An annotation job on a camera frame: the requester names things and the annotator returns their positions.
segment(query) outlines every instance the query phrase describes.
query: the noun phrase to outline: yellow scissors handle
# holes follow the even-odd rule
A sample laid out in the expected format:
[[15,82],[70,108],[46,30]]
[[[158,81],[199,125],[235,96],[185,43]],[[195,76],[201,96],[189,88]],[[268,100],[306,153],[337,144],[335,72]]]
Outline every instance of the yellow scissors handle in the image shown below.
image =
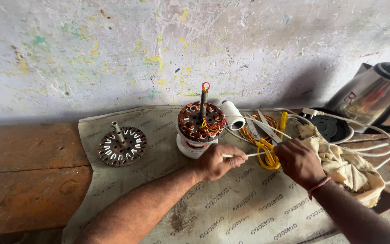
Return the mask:
[[[257,148],[257,153],[260,153],[260,148],[262,148],[265,152],[270,150],[273,150],[274,146],[270,143],[268,143],[266,140],[261,139],[260,142],[255,141],[255,145],[258,147]],[[258,162],[260,162],[260,165],[265,168],[265,169],[278,169],[279,166],[281,165],[279,163],[278,157],[276,155],[273,157],[271,153],[266,153],[265,161],[266,163],[263,162],[261,159],[260,155],[257,155],[258,157]]]

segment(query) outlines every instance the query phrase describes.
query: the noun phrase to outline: white plug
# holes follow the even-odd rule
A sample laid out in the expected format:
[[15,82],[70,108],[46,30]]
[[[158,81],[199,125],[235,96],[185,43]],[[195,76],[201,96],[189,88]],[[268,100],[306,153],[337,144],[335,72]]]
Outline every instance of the white plug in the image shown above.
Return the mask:
[[324,115],[325,114],[322,111],[318,111],[318,110],[310,109],[310,108],[303,108],[302,113],[303,113],[304,118],[306,118],[307,114],[311,115],[311,117],[310,117],[311,119],[312,119],[312,117],[314,117],[316,115]]

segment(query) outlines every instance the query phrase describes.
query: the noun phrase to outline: hand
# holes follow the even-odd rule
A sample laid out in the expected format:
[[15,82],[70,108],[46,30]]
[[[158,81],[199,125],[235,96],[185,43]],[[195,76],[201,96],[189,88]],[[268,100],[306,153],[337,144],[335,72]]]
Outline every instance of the hand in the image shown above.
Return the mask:
[[[234,155],[234,158],[222,158],[222,154]],[[214,181],[228,170],[240,167],[247,159],[246,154],[233,145],[213,144],[190,167],[199,181]]]
[[316,154],[298,139],[281,142],[274,151],[284,173],[307,191],[326,178]]

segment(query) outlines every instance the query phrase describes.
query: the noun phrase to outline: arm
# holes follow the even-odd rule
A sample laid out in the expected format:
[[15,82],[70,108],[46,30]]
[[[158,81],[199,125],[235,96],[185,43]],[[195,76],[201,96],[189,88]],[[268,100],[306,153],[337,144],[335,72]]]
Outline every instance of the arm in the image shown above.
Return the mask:
[[[223,159],[222,154],[235,155]],[[231,145],[211,145],[192,165],[125,194],[98,214],[76,243],[138,243],[174,204],[200,181],[219,179],[247,156]]]
[[[317,156],[301,141],[280,143],[274,151],[284,173],[307,191],[326,179]],[[333,181],[315,189],[312,195],[351,243],[390,243],[390,224]]]

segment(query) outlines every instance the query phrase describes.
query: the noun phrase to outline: beige cloth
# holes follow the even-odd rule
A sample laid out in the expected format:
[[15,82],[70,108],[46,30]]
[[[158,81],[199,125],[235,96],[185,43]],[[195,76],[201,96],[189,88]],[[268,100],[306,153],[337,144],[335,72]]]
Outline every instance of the beige cloth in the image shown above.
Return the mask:
[[323,170],[363,205],[374,207],[385,187],[380,174],[357,153],[330,144],[313,125],[297,125],[303,143],[318,153]]

